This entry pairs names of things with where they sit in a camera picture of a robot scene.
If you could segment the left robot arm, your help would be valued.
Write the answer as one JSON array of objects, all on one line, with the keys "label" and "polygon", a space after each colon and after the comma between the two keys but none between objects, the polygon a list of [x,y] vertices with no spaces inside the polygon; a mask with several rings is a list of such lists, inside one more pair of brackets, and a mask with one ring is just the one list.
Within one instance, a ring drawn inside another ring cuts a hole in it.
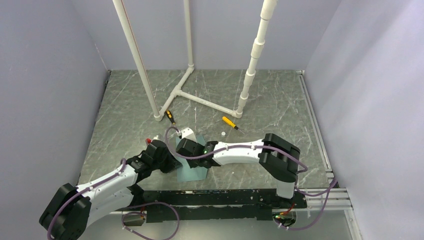
[{"label": "left robot arm", "polygon": [[139,209],[144,190],[138,183],[152,172],[167,174],[181,166],[163,141],[152,140],[140,154],[123,158],[117,169],[85,184],[60,186],[39,224],[49,240],[76,240],[89,225],[115,210]]}]

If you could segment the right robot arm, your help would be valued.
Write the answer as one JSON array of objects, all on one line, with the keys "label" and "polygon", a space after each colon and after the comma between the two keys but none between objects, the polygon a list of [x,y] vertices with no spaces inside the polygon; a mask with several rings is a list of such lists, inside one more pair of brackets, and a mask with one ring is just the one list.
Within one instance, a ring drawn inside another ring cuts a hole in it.
[{"label": "right robot arm", "polygon": [[263,139],[251,142],[208,141],[204,145],[182,138],[175,151],[191,168],[259,164],[276,179],[276,203],[287,208],[295,201],[301,150],[276,134],[267,133]]}]

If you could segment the teal envelope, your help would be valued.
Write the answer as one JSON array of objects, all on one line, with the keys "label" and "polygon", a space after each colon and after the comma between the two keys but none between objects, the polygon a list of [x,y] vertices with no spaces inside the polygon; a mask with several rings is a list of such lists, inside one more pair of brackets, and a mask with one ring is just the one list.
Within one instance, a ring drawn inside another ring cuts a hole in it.
[{"label": "teal envelope", "polygon": [[[197,142],[205,145],[206,141],[202,135],[196,136]],[[190,168],[186,159],[176,156],[177,161],[179,161],[182,166],[179,167],[177,172],[177,181],[179,183],[182,182],[191,182],[191,181],[200,181],[204,180],[207,176],[208,169],[205,167],[196,167]]]}]

